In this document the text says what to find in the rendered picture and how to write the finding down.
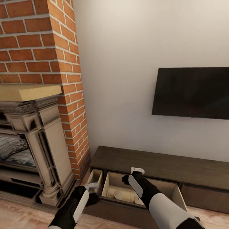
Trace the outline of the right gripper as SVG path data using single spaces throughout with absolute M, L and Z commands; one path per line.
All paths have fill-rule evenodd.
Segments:
M 124 182 L 125 185 L 130 185 L 129 184 L 129 181 L 128 181 L 128 175 L 125 175 L 123 178 L 122 178 L 122 181 Z

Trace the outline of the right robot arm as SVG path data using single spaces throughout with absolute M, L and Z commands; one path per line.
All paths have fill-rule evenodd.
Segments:
M 194 216 L 172 202 L 150 183 L 141 168 L 131 168 L 131 174 L 122 181 L 130 185 L 153 216 L 159 229 L 206 229 Z

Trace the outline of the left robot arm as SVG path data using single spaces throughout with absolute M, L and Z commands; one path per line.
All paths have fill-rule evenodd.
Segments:
M 98 183 L 76 187 L 47 229 L 74 229 L 84 208 L 99 201 L 99 195 L 89 194 L 89 191 L 95 189 L 99 189 Z

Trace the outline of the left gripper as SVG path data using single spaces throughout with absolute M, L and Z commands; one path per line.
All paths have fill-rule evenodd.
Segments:
M 95 205 L 98 201 L 99 201 L 99 195 L 96 195 L 96 193 L 91 193 L 89 194 L 89 200 L 85 207 L 89 205 Z

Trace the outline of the pillar candle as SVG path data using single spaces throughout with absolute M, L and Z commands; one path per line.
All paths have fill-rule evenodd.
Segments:
M 114 199 L 122 200 L 122 192 L 120 190 L 115 191 Z
M 142 205 L 143 204 L 143 201 L 137 195 L 137 196 L 134 197 L 134 203 L 139 204 L 139 205 Z

